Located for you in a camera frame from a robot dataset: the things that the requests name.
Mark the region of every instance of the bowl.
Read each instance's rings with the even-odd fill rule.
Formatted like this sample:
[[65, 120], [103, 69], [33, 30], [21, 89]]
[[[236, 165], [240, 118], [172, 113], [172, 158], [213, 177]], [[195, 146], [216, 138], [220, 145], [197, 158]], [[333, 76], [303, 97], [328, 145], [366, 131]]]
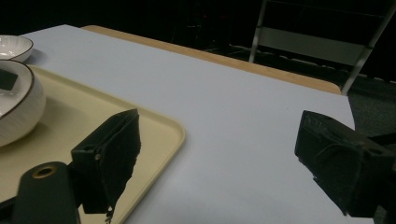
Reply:
[[17, 35], [0, 35], [0, 60], [23, 63], [32, 54], [33, 41]]
[[[46, 96], [39, 79], [23, 63], [0, 60], [0, 80], [3, 80], [0, 85], [0, 147], [3, 147], [33, 130], [43, 115]], [[7, 80], [11, 85], [6, 88]]]

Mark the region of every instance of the wooden table edge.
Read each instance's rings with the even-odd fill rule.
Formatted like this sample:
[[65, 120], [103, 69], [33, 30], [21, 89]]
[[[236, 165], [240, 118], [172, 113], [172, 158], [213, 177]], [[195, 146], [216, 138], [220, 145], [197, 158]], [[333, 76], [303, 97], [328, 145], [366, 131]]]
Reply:
[[117, 30], [108, 29], [106, 27], [97, 26], [97, 25], [88, 25], [83, 26], [81, 29], [95, 32], [101, 35], [108, 35], [112, 37], [116, 37], [118, 39], [123, 39], [131, 42], [135, 42], [138, 44], [154, 47], [157, 49], [164, 49], [171, 52], [187, 55], [193, 58], [205, 60], [212, 63], [218, 63], [222, 65], [226, 65], [232, 68], [240, 69], [246, 72], [262, 75], [265, 77], [276, 78], [282, 81], [286, 81], [289, 83], [297, 84], [300, 86], [305, 86], [308, 88], [312, 88], [319, 91], [326, 91], [335, 94], [341, 94], [340, 88], [334, 83], [316, 79], [313, 77], [305, 77], [302, 75], [294, 74], [291, 72], [282, 71], [279, 69], [255, 64], [248, 63], [240, 60], [236, 60], [233, 58], [221, 56], [218, 54], [213, 54], [205, 51], [201, 51], [198, 49], [190, 49], [187, 47], [170, 44], [167, 42], [146, 38], [139, 35], [132, 35], [128, 33], [124, 33]]

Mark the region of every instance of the dark background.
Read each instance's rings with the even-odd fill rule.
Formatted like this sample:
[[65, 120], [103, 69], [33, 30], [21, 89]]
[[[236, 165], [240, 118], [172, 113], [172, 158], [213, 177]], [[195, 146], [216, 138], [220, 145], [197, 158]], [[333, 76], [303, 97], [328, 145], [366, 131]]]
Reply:
[[[111, 2], [4, 1], [0, 34], [23, 35], [61, 24], [101, 25], [195, 49], [250, 48], [262, 0], [145, 0]], [[264, 25], [367, 44], [391, 0], [278, 0]], [[396, 80], [394, 17], [361, 73]]]

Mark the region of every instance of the table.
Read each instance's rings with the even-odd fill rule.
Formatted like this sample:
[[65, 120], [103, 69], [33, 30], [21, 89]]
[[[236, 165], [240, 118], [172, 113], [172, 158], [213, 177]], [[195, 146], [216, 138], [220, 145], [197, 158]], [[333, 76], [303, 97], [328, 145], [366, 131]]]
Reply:
[[127, 223], [373, 223], [344, 217], [293, 153], [304, 110], [354, 127], [347, 97], [296, 85], [291, 74], [276, 79], [270, 68], [261, 67], [269, 77], [257, 75], [242, 62], [240, 69], [220, 56], [209, 62], [206, 53], [180, 54], [181, 47], [101, 27], [24, 36], [35, 42], [27, 63], [185, 127], [184, 146]]

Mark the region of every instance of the chair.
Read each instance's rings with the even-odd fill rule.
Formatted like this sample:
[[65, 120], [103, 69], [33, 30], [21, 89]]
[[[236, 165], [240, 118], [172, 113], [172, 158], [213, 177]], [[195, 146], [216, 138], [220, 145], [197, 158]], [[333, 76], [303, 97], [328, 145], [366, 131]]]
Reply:
[[362, 45], [264, 27], [262, 24], [268, 2], [273, 2], [273, 0], [262, 1], [262, 8], [250, 50], [249, 62], [254, 63], [258, 46], [265, 46], [334, 63], [349, 65], [352, 68], [349, 71], [348, 79], [341, 89], [343, 95], [347, 95], [347, 92], [369, 58], [377, 40], [382, 35], [382, 32], [385, 30], [396, 10], [396, 1], [393, 0], [391, 7], [386, 15], [382, 17], [370, 42], [367, 45]]

